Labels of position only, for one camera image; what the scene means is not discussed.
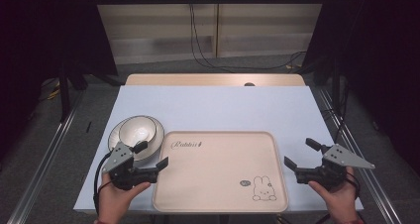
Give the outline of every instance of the black horizontal bar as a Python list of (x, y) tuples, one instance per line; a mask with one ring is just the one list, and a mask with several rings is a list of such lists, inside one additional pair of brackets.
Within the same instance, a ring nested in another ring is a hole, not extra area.
[(64, 0), (96, 5), (128, 4), (322, 4), (325, 0)]

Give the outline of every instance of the hand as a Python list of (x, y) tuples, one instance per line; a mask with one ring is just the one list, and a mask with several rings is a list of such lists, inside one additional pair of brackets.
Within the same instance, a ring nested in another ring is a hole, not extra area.
[[(346, 170), (348, 173), (354, 174), (352, 168), (347, 167)], [(350, 175), (347, 175), (347, 178), (354, 181)], [(359, 219), (356, 213), (356, 189), (354, 186), (345, 181), (339, 187), (327, 191), (316, 181), (309, 181), (308, 184), (324, 199), (335, 223), (345, 223)]]
[[(102, 173), (102, 185), (109, 181), (109, 173)], [(150, 186), (149, 182), (143, 182), (126, 191), (115, 187), (112, 182), (107, 184), (99, 193), (98, 220), (107, 224), (118, 223), (127, 212), (133, 198)]]

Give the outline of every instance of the table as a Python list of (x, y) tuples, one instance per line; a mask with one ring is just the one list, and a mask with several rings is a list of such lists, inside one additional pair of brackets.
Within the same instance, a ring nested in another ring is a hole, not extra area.
[[(91, 201), (93, 176), (100, 159), (108, 152), (108, 136), (119, 122), (134, 115), (157, 118), (163, 124), (165, 133), (267, 131), (276, 139), (281, 163), (283, 157), (288, 156), (300, 167), (319, 166), (322, 158), (321, 154), (305, 145), (307, 137), (323, 144), (333, 144), (313, 95), (299, 75), (136, 74), (127, 81), (130, 85), (120, 89), (89, 174), (74, 205), (77, 211), (94, 212)], [(243, 86), (249, 82), (263, 86)], [(152, 167), (157, 162), (158, 156), (154, 156), (143, 166)], [(326, 210), (324, 201), (310, 187), (297, 184), (294, 173), (285, 166), (282, 170), (289, 194), (286, 211)], [(153, 189), (154, 186), (136, 197), (129, 210), (164, 214), (153, 206)], [(362, 208), (358, 200), (357, 209)]]

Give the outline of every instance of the cartoon rabbit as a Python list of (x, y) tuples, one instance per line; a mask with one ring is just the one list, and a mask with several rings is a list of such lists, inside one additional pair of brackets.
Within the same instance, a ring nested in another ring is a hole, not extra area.
[(274, 188), (272, 188), (271, 182), (267, 176), (256, 176), (254, 178), (254, 196), (253, 200), (263, 200), (263, 201), (274, 201), (277, 200), (274, 193)]

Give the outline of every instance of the tray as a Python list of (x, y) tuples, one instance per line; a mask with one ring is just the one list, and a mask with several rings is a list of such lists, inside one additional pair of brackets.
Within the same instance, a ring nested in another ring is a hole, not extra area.
[(279, 213), (288, 199), (267, 132), (170, 132), (154, 206), (166, 213)]

